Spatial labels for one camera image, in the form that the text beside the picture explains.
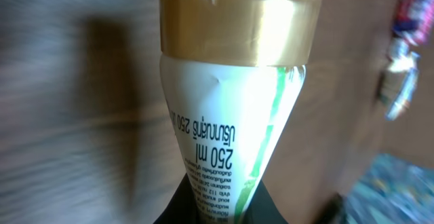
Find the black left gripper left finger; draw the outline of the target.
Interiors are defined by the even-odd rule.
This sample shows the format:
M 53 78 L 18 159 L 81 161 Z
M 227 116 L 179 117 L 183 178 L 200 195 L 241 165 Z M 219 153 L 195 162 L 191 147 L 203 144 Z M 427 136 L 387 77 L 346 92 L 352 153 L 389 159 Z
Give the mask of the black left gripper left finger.
M 187 174 L 154 224 L 200 224 L 195 196 Z

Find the red Carefree liner pack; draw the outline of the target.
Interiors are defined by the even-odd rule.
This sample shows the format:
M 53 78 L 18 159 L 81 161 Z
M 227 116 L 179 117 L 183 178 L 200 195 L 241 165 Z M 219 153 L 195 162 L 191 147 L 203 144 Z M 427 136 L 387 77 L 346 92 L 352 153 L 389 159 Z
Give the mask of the red Carefree liner pack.
M 392 31 L 411 45 L 423 44 L 433 26 L 433 0 L 399 0 Z

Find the white small packet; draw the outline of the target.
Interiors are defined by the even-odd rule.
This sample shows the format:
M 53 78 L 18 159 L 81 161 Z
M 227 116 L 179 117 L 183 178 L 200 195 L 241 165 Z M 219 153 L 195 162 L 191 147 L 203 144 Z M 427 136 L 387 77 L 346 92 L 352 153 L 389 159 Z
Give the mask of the white small packet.
M 202 223 L 242 223 L 307 75 L 321 0 L 159 0 L 161 83 Z

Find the yellow wet wipes packet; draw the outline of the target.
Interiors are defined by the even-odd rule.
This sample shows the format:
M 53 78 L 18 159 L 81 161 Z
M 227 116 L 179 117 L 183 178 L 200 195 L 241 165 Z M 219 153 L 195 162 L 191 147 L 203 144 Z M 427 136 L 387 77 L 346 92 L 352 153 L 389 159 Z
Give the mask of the yellow wet wipes packet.
M 394 38 L 387 52 L 389 65 L 383 73 L 379 100 L 386 107 L 385 119 L 397 119 L 409 106 L 418 83 L 420 55 L 410 51 L 402 38 Z

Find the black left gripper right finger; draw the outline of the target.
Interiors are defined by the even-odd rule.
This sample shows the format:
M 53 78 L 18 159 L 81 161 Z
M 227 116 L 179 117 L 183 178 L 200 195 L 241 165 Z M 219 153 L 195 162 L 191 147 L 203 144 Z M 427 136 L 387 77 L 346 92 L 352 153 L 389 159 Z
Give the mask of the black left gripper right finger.
M 263 181 L 260 181 L 245 212 L 243 224 L 288 224 L 277 209 Z

